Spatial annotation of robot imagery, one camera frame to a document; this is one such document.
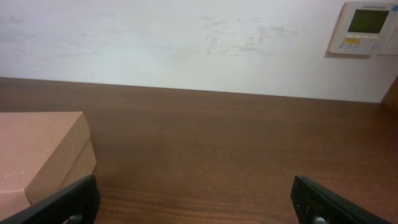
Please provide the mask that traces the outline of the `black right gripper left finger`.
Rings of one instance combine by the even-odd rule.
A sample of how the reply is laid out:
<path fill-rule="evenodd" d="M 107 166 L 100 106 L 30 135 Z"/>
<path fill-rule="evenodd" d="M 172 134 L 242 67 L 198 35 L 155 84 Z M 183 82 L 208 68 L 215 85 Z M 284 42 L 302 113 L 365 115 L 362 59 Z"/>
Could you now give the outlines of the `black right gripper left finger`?
<path fill-rule="evenodd" d="M 1 224 L 94 223 L 100 202 L 96 177 L 87 175 Z"/>

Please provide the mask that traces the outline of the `brown cardboard box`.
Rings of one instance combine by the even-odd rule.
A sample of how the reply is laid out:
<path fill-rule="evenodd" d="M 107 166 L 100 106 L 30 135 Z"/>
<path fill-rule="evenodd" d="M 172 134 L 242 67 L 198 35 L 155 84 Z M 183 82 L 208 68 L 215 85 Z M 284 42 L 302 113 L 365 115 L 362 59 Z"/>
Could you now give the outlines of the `brown cardboard box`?
<path fill-rule="evenodd" d="M 1 113 L 1 219 L 92 174 L 96 157 L 81 111 Z"/>

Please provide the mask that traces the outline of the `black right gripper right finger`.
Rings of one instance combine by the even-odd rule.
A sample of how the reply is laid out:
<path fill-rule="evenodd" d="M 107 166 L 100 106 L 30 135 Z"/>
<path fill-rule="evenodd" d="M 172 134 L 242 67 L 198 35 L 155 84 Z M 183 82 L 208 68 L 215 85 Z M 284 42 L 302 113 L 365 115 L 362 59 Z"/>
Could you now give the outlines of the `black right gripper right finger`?
<path fill-rule="evenodd" d="M 300 224 L 391 224 L 302 175 L 294 177 L 290 198 Z"/>

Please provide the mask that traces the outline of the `wall thermostat control panel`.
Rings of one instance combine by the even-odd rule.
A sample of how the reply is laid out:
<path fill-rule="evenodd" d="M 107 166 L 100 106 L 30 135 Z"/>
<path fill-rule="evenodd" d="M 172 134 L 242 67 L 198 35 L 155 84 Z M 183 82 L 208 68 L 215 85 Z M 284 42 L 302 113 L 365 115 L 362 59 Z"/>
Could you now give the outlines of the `wall thermostat control panel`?
<path fill-rule="evenodd" d="M 377 54 L 393 29 L 397 4 L 350 1 L 343 4 L 328 53 L 337 55 Z"/>

